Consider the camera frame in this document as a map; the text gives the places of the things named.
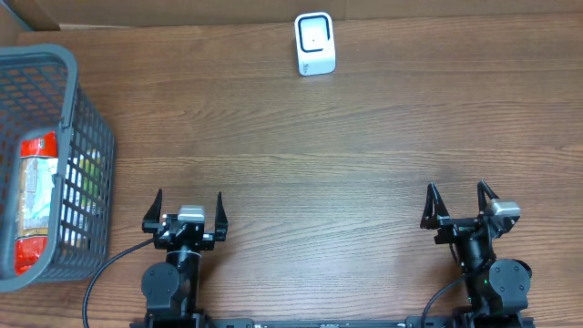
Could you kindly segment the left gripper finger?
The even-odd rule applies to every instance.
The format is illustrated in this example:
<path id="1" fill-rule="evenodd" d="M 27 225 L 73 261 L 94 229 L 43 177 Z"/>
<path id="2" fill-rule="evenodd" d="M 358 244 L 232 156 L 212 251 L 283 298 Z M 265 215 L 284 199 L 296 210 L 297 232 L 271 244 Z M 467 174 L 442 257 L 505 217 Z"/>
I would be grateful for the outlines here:
<path id="1" fill-rule="evenodd" d="M 162 208 L 162 189 L 158 190 L 155 200 L 142 219 L 142 231 L 145 233 L 158 233 L 162 227 L 160 223 L 160 213 Z"/>
<path id="2" fill-rule="evenodd" d="M 227 239 L 229 221 L 223 207 L 222 193 L 219 192 L 216 202 L 214 241 Z"/>

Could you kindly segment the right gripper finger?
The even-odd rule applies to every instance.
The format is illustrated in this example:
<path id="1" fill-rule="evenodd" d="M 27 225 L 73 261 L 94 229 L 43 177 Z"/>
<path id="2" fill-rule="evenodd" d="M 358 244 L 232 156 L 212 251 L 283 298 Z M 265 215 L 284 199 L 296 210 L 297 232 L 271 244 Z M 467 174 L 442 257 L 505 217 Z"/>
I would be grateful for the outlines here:
<path id="1" fill-rule="evenodd" d="M 494 193 L 494 191 L 488 186 L 488 184 L 483 179 L 477 182 L 476 189 L 479 212 L 482 214 L 491 213 L 492 202 L 494 200 L 498 200 L 499 197 Z"/>
<path id="2" fill-rule="evenodd" d="M 450 220 L 451 217 L 436 185 L 433 182 L 429 183 L 420 228 L 437 230 L 447 225 Z"/>

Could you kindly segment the orange cracker package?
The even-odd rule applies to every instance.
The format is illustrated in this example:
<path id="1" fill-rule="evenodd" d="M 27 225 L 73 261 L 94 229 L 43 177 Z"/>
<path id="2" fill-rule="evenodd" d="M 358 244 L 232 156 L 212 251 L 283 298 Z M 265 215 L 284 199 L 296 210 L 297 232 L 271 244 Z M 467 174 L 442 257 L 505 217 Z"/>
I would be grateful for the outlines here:
<path id="1" fill-rule="evenodd" d="M 57 164 L 58 145 L 54 131 L 21 142 L 15 217 L 14 268 L 17 275 L 28 271 L 46 248 Z"/>

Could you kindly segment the green yellow drink pouch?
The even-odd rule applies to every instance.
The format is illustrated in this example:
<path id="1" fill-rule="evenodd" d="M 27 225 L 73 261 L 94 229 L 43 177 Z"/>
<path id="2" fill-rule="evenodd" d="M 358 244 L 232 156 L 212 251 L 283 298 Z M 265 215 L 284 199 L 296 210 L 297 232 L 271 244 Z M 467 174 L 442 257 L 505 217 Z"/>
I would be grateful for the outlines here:
<path id="1" fill-rule="evenodd" d="M 103 200 L 100 184 L 103 182 L 101 154 L 91 149 L 85 154 L 75 153 L 66 168 L 65 203 L 61 221 L 73 226 L 64 228 L 64 237 L 72 244 L 81 244 L 87 234 L 93 233 L 100 220 Z"/>

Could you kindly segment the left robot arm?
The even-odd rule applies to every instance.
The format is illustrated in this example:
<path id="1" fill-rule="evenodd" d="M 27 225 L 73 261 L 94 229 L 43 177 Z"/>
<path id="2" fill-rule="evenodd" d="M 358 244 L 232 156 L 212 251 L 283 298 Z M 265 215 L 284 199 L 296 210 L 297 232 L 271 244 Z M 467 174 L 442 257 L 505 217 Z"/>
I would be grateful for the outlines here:
<path id="1" fill-rule="evenodd" d="M 151 265 L 142 276 L 141 291 L 146 314 L 134 327 L 192 327 L 214 325 L 206 311 L 197 306 L 201 254 L 227 238 L 229 222 L 222 196 L 217 197 L 214 231 L 205 231 L 201 206 L 184 205 L 175 214 L 162 214 L 162 192 L 142 220 L 142 230 L 153 235 L 156 249 L 166 253 L 164 261 Z"/>

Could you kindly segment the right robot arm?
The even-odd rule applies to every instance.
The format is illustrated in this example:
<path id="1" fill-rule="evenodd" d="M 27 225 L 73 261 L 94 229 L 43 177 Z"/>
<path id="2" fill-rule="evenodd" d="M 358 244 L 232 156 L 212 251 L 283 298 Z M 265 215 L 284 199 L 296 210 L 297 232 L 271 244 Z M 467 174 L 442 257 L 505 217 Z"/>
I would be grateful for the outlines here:
<path id="1" fill-rule="evenodd" d="M 436 232 L 434 242 L 449 247 L 461 276 L 436 292 L 419 318 L 426 327 L 433 321 L 433 304 L 459 284 L 465 286 L 468 305 L 457 307 L 451 316 L 437 322 L 444 327 L 532 327 L 534 320 L 521 312 L 528 307 L 532 269 L 521 260 L 499 259 L 493 240 L 510 232 L 521 216 L 513 200 L 503 200 L 480 180 L 476 185 L 478 213 L 454 219 L 436 187 L 427 185 L 420 227 Z"/>

